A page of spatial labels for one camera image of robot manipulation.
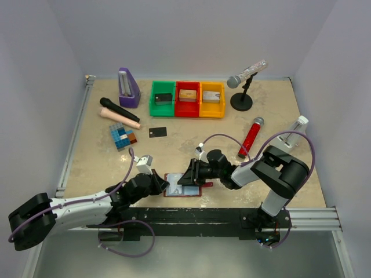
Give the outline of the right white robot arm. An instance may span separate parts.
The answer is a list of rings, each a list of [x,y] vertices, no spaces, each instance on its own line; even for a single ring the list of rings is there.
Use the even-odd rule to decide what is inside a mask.
[[[226,188],[237,190],[260,180],[270,191],[259,210],[275,217],[293,199],[309,175],[310,168],[303,161],[274,146],[267,147],[258,160],[244,166],[231,164],[221,150],[214,149],[207,153],[205,162],[191,159],[177,183],[201,186],[206,180],[218,179]]]

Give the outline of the silver credit card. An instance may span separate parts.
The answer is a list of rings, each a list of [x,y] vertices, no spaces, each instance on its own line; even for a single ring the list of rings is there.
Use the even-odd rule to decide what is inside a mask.
[[[167,196],[181,196],[183,194],[183,186],[177,184],[182,175],[182,173],[169,173],[167,175],[167,181],[169,182],[166,189]]]

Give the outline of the red leather card holder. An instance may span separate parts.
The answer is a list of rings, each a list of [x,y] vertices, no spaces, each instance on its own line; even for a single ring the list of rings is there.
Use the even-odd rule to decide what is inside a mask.
[[[200,197],[202,196],[203,188],[211,188],[213,186],[212,182],[206,182],[202,186],[179,185],[177,182],[182,175],[182,173],[165,174],[165,181],[167,181],[169,185],[163,192],[164,197]]]

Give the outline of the black credit card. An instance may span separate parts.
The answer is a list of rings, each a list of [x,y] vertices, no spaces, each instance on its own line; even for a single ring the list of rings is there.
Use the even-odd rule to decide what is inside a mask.
[[[149,128],[148,133],[149,133],[149,138],[166,137],[167,128],[166,127]]]

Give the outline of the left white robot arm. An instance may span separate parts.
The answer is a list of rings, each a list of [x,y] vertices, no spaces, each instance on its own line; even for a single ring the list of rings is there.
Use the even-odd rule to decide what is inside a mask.
[[[17,251],[43,242],[48,235],[79,226],[104,226],[122,217],[142,198],[163,193],[169,183],[155,170],[137,174],[128,182],[118,183],[92,195],[70,199],[50,198],[39,193],[8,216],[11,234],[8,242]]]

